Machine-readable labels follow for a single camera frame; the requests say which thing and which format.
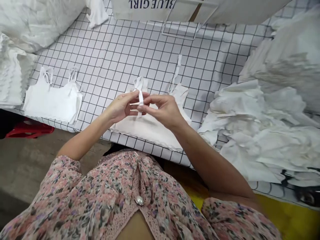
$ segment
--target pink floral fabric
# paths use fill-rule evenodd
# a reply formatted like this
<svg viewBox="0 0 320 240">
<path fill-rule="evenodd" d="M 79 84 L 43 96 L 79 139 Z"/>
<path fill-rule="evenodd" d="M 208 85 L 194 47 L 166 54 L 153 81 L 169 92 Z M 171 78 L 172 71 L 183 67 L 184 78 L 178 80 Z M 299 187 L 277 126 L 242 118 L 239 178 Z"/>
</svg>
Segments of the pink floral fabric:
<svg viewBox="0 0 320 240">
<path fill-rule="evenodd" d="M 134 201 L 139 170 L 142 207 Z M 266 217 L 235 202 L 208 198 L 202 214 L 150 155 L 134 150 L 102 157 L 86 176 L 78 161 L 57 157 L 0 239 L 115 239 L 138 210 L 155 239 L 280 239 Z"/>
</svg>

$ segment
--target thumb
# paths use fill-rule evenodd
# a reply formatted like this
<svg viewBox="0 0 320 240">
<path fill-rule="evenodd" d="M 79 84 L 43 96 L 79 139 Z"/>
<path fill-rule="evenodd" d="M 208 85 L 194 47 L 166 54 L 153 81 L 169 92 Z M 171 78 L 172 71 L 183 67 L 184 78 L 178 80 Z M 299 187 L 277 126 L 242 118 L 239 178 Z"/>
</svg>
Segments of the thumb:
<svg viewBox="0 0 320 240">
<path fill-rule="evenodd" d="M 154 115 L 156 114 L 156 112 L 157 112 L 156 109 L 151 108 L 151 107 L 149 107 L 149 106 L 147 106 L 147 105 L 138 106 L 138 107 L 137 107 L 137 110 L 138 110 L 139 112 L 148 113 L 148 114 L 150 114 L 151 116 L 154 116 Z"/>
</svg>

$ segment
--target grid pattern mat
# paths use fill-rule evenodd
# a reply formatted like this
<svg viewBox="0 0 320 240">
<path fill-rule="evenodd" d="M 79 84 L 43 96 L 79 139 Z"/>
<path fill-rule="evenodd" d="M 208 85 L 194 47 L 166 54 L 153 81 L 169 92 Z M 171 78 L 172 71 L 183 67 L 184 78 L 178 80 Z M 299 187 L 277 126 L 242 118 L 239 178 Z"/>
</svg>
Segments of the grid pattern mat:
<svg viewBox="0 0 320 240">
<path fill-rule="evenodd" d="M 77 81 L 82 84 L 84 99 L 78 121 L 68 124 L 45 118 L 34 118 L 55 128 L 70 132 L 84 130 L 119 94 L 131 89 L 137 76 L 149 79 L 151 94 L 166 94 L 178 54 L 182 62 L 176 83 L 189 88 L 184 111 L 192 119 L 191 126 L 197 130 L 206 116 L 214 93 L 237 82 L 238 75 L 252 49 L 270 36 L 270 24 L 278 18 L 310 9 L 316 0 L 293 0 L 273 17 L 258 26 L 206 25 L 194 41 L 163 36 L 159 22 L 115 20 L 109 0 L 104 0 L 110 19 L 94 29 L 88 27 L 84 9 L 70 28 L 49 48 L 37 52 L 36 67 L 31 73 L 29 85 L 36 83 L 41 66 L 54 67 L 54 87 L 62 87 L 68 81 L 68 70 L 79 68 Z M 193 23 L 170 23 L 166 31 L 192 36 Z M 23 115 L 20 108 L 14 109 Z M 185 153 L 172 152 L 144 139 L 119 133 L 105 132 L 103 139 L 126 145 L 155 156 L 192 168 Z M 217 145 L 227 142 L 219 136 Z M 269 184 L 264 188 L 252 183 L 252 188 L 265 194 L 288 197 L 282 187 Z"/>
</svg>

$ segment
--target woman's left hand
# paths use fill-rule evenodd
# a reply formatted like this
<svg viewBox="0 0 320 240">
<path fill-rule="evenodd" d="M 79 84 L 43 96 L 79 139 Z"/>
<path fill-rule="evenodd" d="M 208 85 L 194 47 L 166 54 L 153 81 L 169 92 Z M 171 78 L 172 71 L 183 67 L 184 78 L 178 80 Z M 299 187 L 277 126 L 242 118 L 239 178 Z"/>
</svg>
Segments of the woman's left hand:
<svg viewBox="0 0 320 240">
<path fill-rule="evenodd" d="M 142 95 L 143 95 L 143 98 L 146 98 L 150 94 L 143 92 Z M 138 96 L 139 96 L 138 90 L 130 93 L 120 94 L 119 96 L 117 96 L 117 98 L 115 98 L 111 102 L 111 104 L 106 108 L 103 114 L 106 114 L 108 116 L 112 124 L 120 122 L 122 119 L 124 119 L 127 116 L 138 115 L 137 111 L 131 111 L 131 110 L 137 109 L 138 105 L 131 105 L 131 104 L 139 102 Z"/>
</svg>

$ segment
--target pearl button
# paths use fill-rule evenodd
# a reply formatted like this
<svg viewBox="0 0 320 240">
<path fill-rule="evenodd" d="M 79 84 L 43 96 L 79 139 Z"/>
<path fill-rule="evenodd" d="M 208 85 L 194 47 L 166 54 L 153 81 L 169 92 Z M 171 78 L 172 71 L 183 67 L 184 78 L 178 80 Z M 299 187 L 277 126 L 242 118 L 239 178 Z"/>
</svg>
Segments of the pearl button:
<svg viewBox="0 0 320 240">
<path fill-rule="evenodd" d="M 136 196 L 135 201 L 139 206 L 143 206 L 144 202 L 143 202 L 143 198 L 141 196 Z"/>
</svg>

